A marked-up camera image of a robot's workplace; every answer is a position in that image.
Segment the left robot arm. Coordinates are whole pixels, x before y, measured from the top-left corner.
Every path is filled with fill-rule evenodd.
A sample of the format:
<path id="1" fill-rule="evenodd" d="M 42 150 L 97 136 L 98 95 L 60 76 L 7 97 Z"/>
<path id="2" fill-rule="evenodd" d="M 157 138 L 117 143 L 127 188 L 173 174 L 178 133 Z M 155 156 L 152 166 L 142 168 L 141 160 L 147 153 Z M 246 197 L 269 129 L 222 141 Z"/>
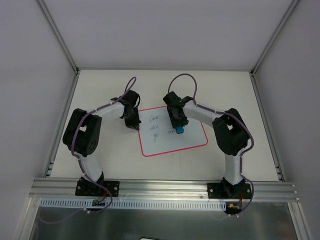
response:
<path id="1" fill-rule="evenodd" d="M 128 90 L 123 96 L 97 110 L 75 109 L 64 131 L 62 142 L 78 159 L 82 177 L 77 181 L 75 195 L 80 197 L 117 197 L 120 183 L 105 180 L 103 170 L 94 155 L 99 144 L 103 122 L 123 119 L 129 129 L 140 129 L 138 106 L 140 95 Z"/>

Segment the pink framed whiteboard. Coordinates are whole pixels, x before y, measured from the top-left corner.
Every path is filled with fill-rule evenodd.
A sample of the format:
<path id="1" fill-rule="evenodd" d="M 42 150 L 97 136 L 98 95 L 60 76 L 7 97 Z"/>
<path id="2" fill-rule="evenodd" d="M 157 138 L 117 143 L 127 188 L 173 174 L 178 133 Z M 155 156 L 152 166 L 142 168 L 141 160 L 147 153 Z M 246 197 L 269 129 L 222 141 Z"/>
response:
<path id="1" fill-rule="evenodd" d="M 190 118 L 184 133 L 177 134 L 172 127 L 167 108 L 159 106 L 140 110 L 139 142 L 144 157 L 154 157 L 168 153 L 203 147 L 208 144 L 204 125 Z"/>

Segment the blue whiteboard eraser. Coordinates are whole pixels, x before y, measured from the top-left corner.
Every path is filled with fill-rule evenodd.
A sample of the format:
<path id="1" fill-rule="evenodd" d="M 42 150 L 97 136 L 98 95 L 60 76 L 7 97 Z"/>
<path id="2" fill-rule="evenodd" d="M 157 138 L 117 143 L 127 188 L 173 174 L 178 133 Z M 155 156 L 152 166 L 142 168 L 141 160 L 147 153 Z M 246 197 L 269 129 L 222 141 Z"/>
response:
<path id="1" fill-rule="evenodd" d="M 183 126 L 177 126 L 176 128 L 175 128 L 175 132 L 177 133 L 177 134 L 183 134 L 184 133 L 184 127 Z"/>

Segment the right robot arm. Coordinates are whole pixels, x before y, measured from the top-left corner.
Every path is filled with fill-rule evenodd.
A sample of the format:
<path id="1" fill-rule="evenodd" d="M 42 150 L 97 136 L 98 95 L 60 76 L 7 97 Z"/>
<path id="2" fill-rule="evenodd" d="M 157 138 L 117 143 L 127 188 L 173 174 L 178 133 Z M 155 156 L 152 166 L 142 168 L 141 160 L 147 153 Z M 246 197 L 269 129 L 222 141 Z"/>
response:
<path id="1" fill-rule="evenodd" d="M 254 142 L 239 112 L 235 108 L 215 110 L 196 103 L 190 96 L 180 98 L 173 91 L 167 93 L 163 101 L 177 134 L 184 132 L 189 118 L 213 128 L 216 143 L 225 159 L 224 176 L 213 193 L 220 198 L 239 198 L 246 185 L 242 175 L 243 154 L 252 148 L 247 148 L 248 141 Z"/>

